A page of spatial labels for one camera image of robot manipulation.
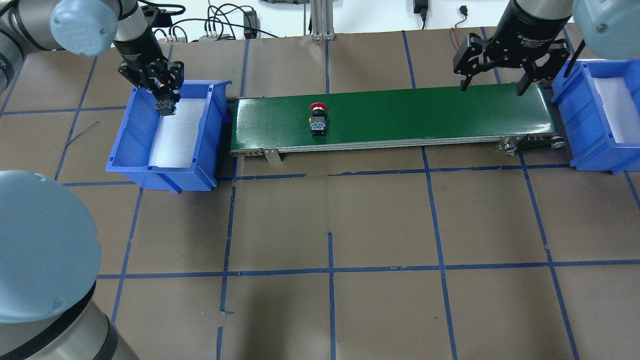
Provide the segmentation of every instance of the metal bracket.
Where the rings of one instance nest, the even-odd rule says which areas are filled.
[[[514,156],[523,151],[550,147],[558,149],[564,146],[564,139],[559,135],[518,135],[505,136],[498,143],[498,149],[509,156]]]
[[[311,39],[334,40],[333,0],[311,0]]]
[[[267,158],[267,161],[270,163],[279,163],[282,162],[282,158],[278,153],[278,149],[263,149],[264,157]]]

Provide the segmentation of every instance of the black cable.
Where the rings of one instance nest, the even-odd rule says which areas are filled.
[[[237,27],[237,28],[243,28],[243,29],[249,29],[249,27],[248,27],[248,26],[238,25],[238,24],[231,24],[231,23],[229,23],[229,22],[223,22],[223,21],[220,21],[220,20],[215,19],[215,18],[213,18],[213,19],[198,19],[198,18],[182,19],[182,20],[180,20],[180,21],[177,21],[177,22],[176,22],[175,24],[173,24],[173,25],[175,26],[175,25],[180,24],[181,22],[185,22],[185,21],[214,21],[214,22],[217,22],[218,24],[224,24],[224,25],[229,25],[229,26],[235,26],[235,27]],[[276,36],[276,35],[274,35],[274,34],[272,34],[272,33],[268,33],[267,31],[263,31],[263,30],[260,30],[260,29],[253,29],[253,30],[254,30],[254,31],[258,31],[259,33],[263,33],[263,34],[265,34],[265,35],[269,35],[269,36],[274,37],[274,38],[278,38],[278,37],[279,37],[279,36]]]
[[[233,12],[233,10],[231,10],[231,11],[229,11],[229,12],[226,12],[226,13],[225,13],[225,12],[222,10],[222,6],[220,6],[220,7],[210,6],[209,8],[214,8],[214,9],[216,10],[216,11],[213,13],[213,16],[211,17],[211,16],[209,16],[209,9],[207,9],[207,16],[208,16],[210,19],[211,19],[211,18],[213,18],[213,19],[217,19],[217,18],[218,18],[218,12],[220,12],[220,15],[224,16],[224,17],[225,17],[225,20],[226,20],[228,23],[231,23],[231,21],[230,21],[230,20],[229,20],[229,18],[227,17],[227,14],[229,14],[229,13]],[[222,23],[221,23],[221,25],[222,25],[222,30],[220,30],[220,35],[219,35],[218,39],[220,39],[220,37],[222,37],[222,34],[223,34],[223,32],[224,32],[224,29],[225,29],[224,24],[222,24]],[[231,35],[235,38],[235,37],[236,37],[236,32],[235,32],[235,31],[234,31],[234,29],[233,29],[233,28],[231,28],[231,27],[229,27],[229,29],[231,30]]]
[[[17,3],[18,0],[11,0],[9,1],[4,8],[2,8],[2,10],[0,10],[0,16],[4,15],[4,13],[6,13],[7,11],[9,11],[9,9],[15,4]]]
[[[158,8],[178,8],[178,9],[180,9],[180,10],[178,10],[176,12],[167,12],[167,13],[165,13],[167,15],[182,15],[187,10],[187,8],[185,8],[184,6],[182,6],[180,4],[156,4],[156,3],[152,3],[151,1],[147,1],[147,0],[138,0],[138,1],[143,3],[143,4],[156,6]]]
[[[584,43],[584,39],[582,39],[582,41],[580,42],[580,45],[578,45],[578,48],[575,50],[575,53],[573,53],[573,56],[571,57],[571,61],[569,61],[569,65],[567,65],[566,70],[564,71],[564,78],[568,78],[569,75],[571,74],[571,70],[573,69],[573,66],[575,65],[575,61],[578,60],[578,56],[580,56],[580,53],[582,52],[582,50],[584,50],[584,47],[587,44]]]
[[[427,8],[420,9],[420,18],[422,19],[422,30],[424,30],[424,26],[427,24]]]
[[[253,7],[252,7],[252,6],[250,6],[250,5],[242,5],[242,6],[238,6],[238,5],[236,5],[236,4],[225,3],[225,4],[220,5],[220,9],[222,9],[222,8],[223,8],[223,7],[225,7],[225,6],[233,6],[233,7],[234,7],[234,9],[233,9],[233,10],[231,10],[230,12],[224,13],[224,14],[225,14],[225,18],[226,18],[227,22],[230,22],[230,21],[229,21],[229,19],[227,18],[226,14],[228,14],[228,13],[232,13],[232,12],[233,12],[233,11],[235,11],[235,10],[240,10],[240,11],[242,12],[242,14],[244,15],[244,17],[246,17],[247,22],[249,23],[249,32],[250,32],[250,33],[252,33],[252,32],[253,32],[254,28],[253,28],[253,25],[251,24],[251,18],[249,17],[249,15],[247,15],[246,11],[244,11],[244,10],[243,10],[243,8],[244,8],[244,7],[248,7],[248,8],[251,8],[251,10],[252,10],[252,11],[255,11],[255,10],[253,9]]]
[[[165,38],[167,37],[167,36],[166,36],[166,33],[165,33],[165,32],[164,32],[164,30],[162,30],[162,29],[155,29],[155,30],[154,30],[154,35],[155,35],[158,31],[160,31],[160,32],[162,33],[162,35],[164,35],[164,37],[165,37]]]
[[[212,8],[215,10],[215,12],[213,13],[213,16],[211,16],[211,9],[212,9]],[[226,14],[224,14],[224,13],[222,12],[222,10],[220,10],[220,8],[218,8],[218,7],[216,7],[216,6],[213,6],[213,5],[210,5],[210,6],[207,8],[207,21],[205,21],[205,26],[206,26],[207,24],[208,24],[209,26],[211,26],[211,21],[210,21],[209,19],[211,19],[211,18],[215,19],[215,18],[218,16],[218,12],[221,12],[221,13],[222,13],[222,16],[224,16],[224,17],[225,17],[225,19],[227,20],[227,22],[230,22],[230,21],[229,21],[229,19],[227,18],[227,15],[226,15]],[[225,32],[225,25],[224,25],[224,24],[220,24],[220,25],[221,25],[221,28],[220,28],[220,34],[218,35],[218,39],[220,39],[220,38],[222,37],[222,34]],[[215,32],[218,32],[218,30],[216,29],[216,22],[213,22],[213,30],[214,30]],[[233,37],[236,37],[236,34],[234,33],[233,28],[231,28],[231,34],[233,35]]]
[[[178,40],[178,37],[177,37],[177,36],[176,36],[176,34],[175,34],[175,29],[176,29],[176,28],[180,29],[180,30],[182,31],[182,33],[184,34],[184,42],[189,42],[189,40],[187,39],[187,32],[186,32],[186,31],[184,31],[184,29],[182,29],[180,26],[176,26],[176,25],[172,26],[172,29],[173,29],[173,37],[175,37],[175,39],[176,39],[176,40]]]
[[[218,19],[216,19],[216,21],[217,21],[218,23],[220,23],[220,24],[223,24],[223,23],[222,23],[222,21],[220,21],[220,20],[218,20]],[[271,37],[273,37],[273,38],[278,38],[278,36],[276,36],[276,35],[274,35],[274,34],[272,34],[272,33],[268,33],[267,31],[260,30],[260,29],[251,29],[251,28],[249,28],[248,26],[238,25],[238,24],[229,24],[229,23],[227,23],[227,22],[226,22],[226,23],[224,23],[224,24],[229,25],[229,26],[236,26],[236,27],[238,27],[238,28],[243,28],[243,29],[248,29],[248,30],[258,31],[259,33],[263,33],[263,34],[265,34],[265,35],[269,35],[269,36],[271,36]]]

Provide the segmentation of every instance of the blue tape line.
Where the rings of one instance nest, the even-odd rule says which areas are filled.
[[[543,268],[549,263],[506,263],[506,264],[474,264],[474,265],[446,265],[447,270],[481,270],[481,269],[519,269]]]
[[[527,165],[527,168],[570,168],[569,164]]]
[[[169,53],[166,55],[166,59],[171,61],[171,57],[173,56],[173,44],[169,44]]]
[[[333,270],[333,233],[329,233],[329,269]],[[335,287],[333,286],[333,271],[329,272],[329,320],[331,329],[331,360],[336,360],[335,341]]]
[[[25,111],[7,111],[4,115],[32,115],[32,114],[55,114],[55,113],[72,113],[75,111],[107,111],[107,110],[124,110],[126,106],[106,106],[103,108],[85,108],[85,109],[58,109],[58,110],[25,110]]]
[[[440,241],[440,228],[438,227],[438,215],[436,213],[436,203],[433,196],[433,186],[431,182],[431,172],[429,171],[429,160],[427,153],[422,150],[422,161],[424,162],[424,170],[427,176],[427,189],[429,192],[429,205],[431,206],[431,218],[433,220],[433,230],[436,238],[436,248],[438,251],[438,266],[440,267],[440,279],[442,281],[442,295],[444,298],[444,308],[447,315],[447,327],[449,328],[449,343],[451,344],[451,356],[454,360],[458,360],[458,351],[456,350],[456,340],[453,332],[453,319],[451,316],[451,305],[449,303],[449,289],[447,287],[447,274],[444,265],[444,255],[442,253],[442,242]]]
[[[520,170],[520,165],[505,165],[496,167],[444,167],[444,168],[432,168],[429,172],[455,172],[455,171],[487,171],[487,170]]]
[[[131,230],[129,230],[129,239],[133,239],[133,235],[136,232],[136,225],[138,224],[138,213],[140,212],[140,204],[142,203],[143,191],[143,188],[140,188],[140,190],[138,191],[138,200],[136,201],[136,208],[133,211],[133,220],[131,221]]]
[[[116,291],[116,299],[113,304],[113,312],[111,313],[111,321],[116,323],[118,317],[118,308],[120,307],[120,298],[122,297],[122,286],[124,285],[125,276],[127,275],[127,265],[129,264],[129,255],[131,254],[131,239],[136,230],[136,223],[138,222],[138,212],[140,211],[140,203],[142,202],[143,189],[140,188],[138,192],[138,200],[136,201],[136,209],[133,211],[133,219],[131,220],[131,230],[129,231],[129,240],[127,241],[127,250],[124,253],[124,259],[122,260],[122,269],[120,270],[120,277],[118,281],[118,291]]]
[[[32,114],[55,114],[55,113],[73,113],[78,109],[60,109],[60,110],[25,110],[25,111],[7,111],[4,115],[32,115]]]
[[[156,274],[125,274],[125,279],[174,279],[180,277],[221,277],[222,271],[209,272],[165,272]]]
[[[225,276],[277,276],[277,275],[301,275],[301,274],[324,274],[330,272],[327,268],[308,268],[291,270],[242,270],[229,271]]]
[[[415,76],[413,75],[413,63],[411,62],[411,52],[409,52],[409,42],[406,40],[406,32],[402,30],[402,39],[404,40],[404,51],[406,52],[406,61],[409,64],[409,76],[411,77],[411,88],[415,89]]]
[[[127,250],[124,253],[122,261],[122,270],[118,276],[118,290],[116,291],[116,299],[113,303],[113,312],[111,313],[111,322],[116,323],[118,317],[118,308],[120,307],[120,298],[122,297],[122,286],[124,285],[125,274],[127,273],[127,264],[129,263],[129,254],[131,253],[131,240],[127,242]]]
[[[306,174],[282,174],[282,175],[257,175],[257,176],[238,176],[236,180],[265,180],[265,179],[293,179],[297,177],[305,177]]]
[[[571,44],[571,39],[569,38],[569,33],[566,32],[566,28],[562,28],[562,31],[564,33],[564,38],[566,39],[566,43],[569,45],[569,50],[571,51],[571,54],[573,55],[575,53],[575,50],[573,50],[573,44]]]
[[[220,360],[222,353],[222,326],[218,327],[218,339],[216,340],[216,360]]]
[[[242,80],[240,80],[240,97],[244,96],[244,85],[246,84],[246,67],[249,61],[249,42],[250,39],[246,39],[244,45],[244,62],[242,64]]]
[[[60,162],[58,163],[58,169],[56,170],[56,176],[54,180],[58,180],[60,177],[60,172],[62,171],[62,165],[65,162],[65,158],[67,157],[67,151],[69,149],[69,143],[71,142],[71,138],[74,135],[74,129],[76,128],[76,124],[78,121],[78,117],[80,116],[80,109],[82,108],[82,104],[84,103],[84,98],[86,97],[86,92],[89,90],[89,84],[91,83],[91,78],[93,77],[93,72],[95,71],[95,65],[98,62],[98,57],[93,58],[93,63],[91,64],[91,70],[89,70],[89,75],[86,78],[86,83],[84,84],[84,90],[82,91],[82,96],[80,96],[80,103],[78,103],[78,107],[76,109],[76,115],[74,116],[74,121],[71,123],[71,129],[69,129],[69,135],[67,136],[67,141],[65,142],[65,148],[62,150],[62,156],[60,156]]]
[[[484,26],[480,28],[480,31],[482,31],[482,38],[487,40],[488,37],[486,36]],[[500,74],[498,74],[498,69],[496,69],[495,67],[493,68],[493,75],[495,75],[495,82],[498,84],[502,84],[502,81],[500,80]]]
[[[6,110],[6,105],[9,103],[9,100],[11,99],[11,95],[13,94],[13,89],[15,89],[15,85],[18,83],[18,79],[20,78],[20,74],[22,73],[22,68],[24,68],[24,63],[20,66],[18,71],[15,73],[15,76],[13,77],[13,83],[9,88],[9,92],[6,94],[6,99],[4,100],[2,109],[0,109],[0,116],[4,114],[4,111]]]
[[[224,272],[229,271],[229,260],[231,257],[231,236],[234,228],[234,208],[236,206],[236,187],[231,188],[231,201],[229,205],[229,220],[227,223],[227,246],[225,247]],[[220,311],[224,313],[227,306],[227,282],[228,276],[222,278],[222,290],[220,291]]]
[[[369,170],[356,172],[341,172],[339,174],[329,174],[327,176],[357,176],[357,175],[391,175],[391,174],[422,174],[423,168],[413,168],[406,170]]]
[[[324,76],[326,79],[324,92],[326,94],[330,94],[331,86],[329,81],[329,40],[324,41]]]
[[[119,279],[119,278],[120,278],[120,274],[98,274],[98,277],[97,277],[98,280]]]
[[[238,177],[238,158],[237,156],[234,158],[234,174],[233,174],[233,178],[235,179]]]
[[[573,267],[573,266],[624,266],[640,265],[640,259],[621,260],[582,260],[582,261],[558,261],[552,264],[546,263],[495,263],[495,264],[459,264],[445,265],[446,270],[484,270],[484,269],[517,269],[517,268],[543,268],[546,266]],[[304,275],[304,274],[330,274],[351,272],[403,272],[403,271],[439,271],[440,265],[413,265],[413,266],[365,266],[344,268],[305,268],[290,270],[243,270],[243,271],[212,271],[212,272],[170,272],[170,273],[142,273],[125,274],[125,279],[173,279],[181,277],[239,277],[239,276],[278,276],[278,275]],[[120,274],[100,274],[98,279],[119,279]]]
[[[113,186],[113,185],[135,185],[133,181],[99,181],[95,183],[63,183],[67,188],[76,188],[80,186]]]
[[[126,106],[105,106],[102,108],[85,108],[80,109],[80,111],[103,111],[103,110],[126,110]]]
[[[547,254],[547,261],[549,265],[549,270],[551,271],[551,278],[554,282],[554,287],[556,288],[556,295],[558,297],[558,303],[560,305],[560,312],[562,313],[562,317],[564,320],[564,327],[566,329],[566,334],[569,338],[569,344],[571,346],[571,351],[573,353],[574,360],[579,360],[580,356],[578,355],[578,348],[575,344],[575,339],[573,338],[573,331],[571,330],[571,324],[569,323],[569,316],[566,312],[566,306],[564,304],[564,298],[562,296],[562,290],[560,289],[560,282],[558,281],[556,268],[554,266],[554,260],[551,256],[551,251],[548,249],[547,245],[547,234],[545,232],[545,227],[542,224],[542,216],[540,215],[540,209],[538,207],[538,201],[536,200],[536,195],[533,191],[533,185],[531,184],[531,178],[529,177],[529,171],[527,170],[527,164],[524,160],[524,156],[519,154],[520,163],[522,164],[522,172],[524,173],[525,180],[527,182],[527,187],[529,189],[529,197],[531,198],[531,204],[533,205],[533,210],[536,214],[536,221],[538,222],[538,229],[540,230],[540,238],[542,239],[542,244],[545,248],[545,253]]]
[[[624,260],[587,260],[587,261],[558,261],[554,266],[606,266],[606,265],[640,265],[640,259]]]
[[[640,197],[638,197],[638,192],[636,190],[636,186],[634,185],[633,180],[631,180],[631,176],[628,171],[625,171],[625,177],[627,178],[627,182],[629,183],[629,188],[631,189],[631,193],[636,200],[636,205],[638,205],[638,209],[640,209]]]

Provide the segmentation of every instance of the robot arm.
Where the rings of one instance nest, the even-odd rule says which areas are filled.
[[[484,40],[468,34],[454,57],[454,72],[465,77],[462,91],[475,75],[495,67],[524,69],[518,95],[531,83],[554,79],[570,54],[566,40],[556,37],[572,14],[597,55],[622,59],[640,53],[638,0],[510,0],[495,35]]]
[[[118,71],[134,86],[154,94],[158,113],[175,113],[184,64],[164,57],[136,0],[13,0],[0,4],[0,90],[31,53],[66,49],[98,56],[113,43],[123,58]]]

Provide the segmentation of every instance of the cable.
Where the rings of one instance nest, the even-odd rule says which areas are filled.
[[[162,33],[162,35],[164,35],[164,38],[167,38],[166,33],[165,33],[165,32],[164,32],[164,30],[162,30],[162,29],[155,29],[155,30],[154,30],[154,35],[155,35],[158,31],[160,31],[160,32]]]
[[[455,27],[449,28],[449,40],[451,40],[451,44],[453,44],[453,47],[456,49],[456,51],[459,51],[460,50],[460,42],[458,41],[458,34],[456,34],[456,28]],[[471,82],[474,85],[478,85],[476,79],[474,79],[474,78],[471,79]]]
[[[18,0],[11,0],[8,3],[6,3],[4,8],[2,8],[2,10],[0,10],[0,16],[4,15],[4,13],[9,11],[9,9],[17,2],[18,2]]]
[[[211,8],[215,9],[215,12],[213,13],[213,16],[209,15]],[[208,9],[207,9],[207,19],[211,19],[211,18],[216,19],[218,17],[218,12],[220,12],[220,15],[224,16],[225,20],[227,20],[227,22],[230,22],[229,18],[227,17],[227,14],[230,13],[230,12],[225,13],[225,12],[222,11],[221,8],[222,8],[222,6],[221,7],[215,7],[215,6],[208,7]],[[216,29],[215,21],[213,22],[213,28]],[[229,27],[229,29],[231,30],[231,35],[235,38],[236,37],[236,32],[231,27]],[[221,23],[220,35],[218,35],[218,40],[222,37],[222,34],[224,32],[225,32],[225,25]]]
[[[585,46],[587,46],[587,44],[585,44],[584,39],[582,39],[582,41],[580,42],[580,45],[578,45],[578,49],[576,49],[575,53],[573,53],[573,56],[571,57],[571,61],[569,61],[569,65],[567,65],[566,70],[564,71],[565,79],[568,78],[569,75],[571,74],[571,70],[575,65],[575,61],[578,60],[578,56],[580,56],[580,53],[582,52],[582,50],[584,50]]]
[[[230,22],[230,21],[229,21],[229,19],[227,18],[226,14],[228,14],[228,13],[232,13],[232,12],[233,12],[233,11],[235,11],[235,10],[240,10],[240,11],[242,12],[242,14],[244,15],[244,17],[246,17],[247,23],[249,24],[249,32],[250,32],[250,33],[253,33],[253,30],[255,30],[255,29],[253,28],[253,26],[252,26],[252,24],[251,24],[251,18],[249,17],[249,15],[247,15],[246,11],[244,11],[244,10],[242,9],[243,7],[248,7],[248,8],[251,8],[251,11],[253,11],[253,12],[254,12],[255,10],[253,9],[253,7],[252,7],[252,6],[249,6],[249,5],[242,5],[242,6],[238,6],[238,5],[236,5],[236,4],[225,3],[225,4],[220,5],[220,9],[222,9],[222,8],[223,8],[223,7],[225,7],[225,6],[233,6],[233,7],[234,7],[234,9],[233,9],[233,10],[231,10],[230,12],[225,13],[225,19],[227,20],[227,22]]]
[[[424,26],[427,24],[427,11],[429,11],[428,8],[420,9],[420,18],[422,19],[422,29],[421,30],[424,30]]]
[[[182,15],[187,10],[187,8],[185,8],[184,6],[182,6],[180,4],[156,4],[156,3],[152,3],[151,1],[147,1],[147,0],[138,0],[138,1],[143,3],[143,4],[156,6],[158,8],[178,8],[178,9],[180,9],[180,10],[178,10],[176,12],[167,12],[167,13],[165,13],[167,15]]]
[[[211,0],[207,0],[207,2],[209,3],[209,6],[211,6]],[[239,7],[239,8],[249,8],[249,9],[251,9],[252,11],[255,11],[255,9],[253,8],[253,6],[251,6],[251,5],[241,5],[241,6],[238,6],[238,7]]]
[[[184,29],[182,29],[180,26],[172,26],[173,29],[173,37],[175,37],[176,40],[178,40],[178,37],[175,35],[175,29],[180,29],[182,31],[182,33],[184,34],[184,42],[189,42],[189,40],[187,39],[187,32],[184,31]]]
[[[453,27],[457,29],[457,28],[458,28],[458,25],[462,24],[462,23],[463,23],[463,22],[465,22],[465,21],[467,21],[467,16],[466,16],[466,15],[465,15],[465,18],[464,18],[464,19],[462,19],[461,21],[458,21],[458,22],[457,22]]]
[[[182,19],[180,21],[177,21],[175,24],[173,24],[173,26],[175,26],[177,24],[180,24],[181,22],[186,22],[186,21],[214,21],[214,22],[217,22],[218,24],[235,26],[237,28],[243,28],[243,29],[250,29],[248,26],[238,25],[238,24],[231,24],[229,22],[223,22],[223,21],[220,21],[220,20],[215,19],[215,18],[213,18],[213,19],[199,19],[199,18]],[[268,33],[267,31],[263,31],[263,30],[260,30],[260,29],[253,29],[253,30],[254,31],[258,31],[259,33],[263,33],[265,35],[269,35],[269,36],[274,37],[274,38],[278,38],[279,37],[279,36],[276,36],[276,35],[274,35],[272,33]]]

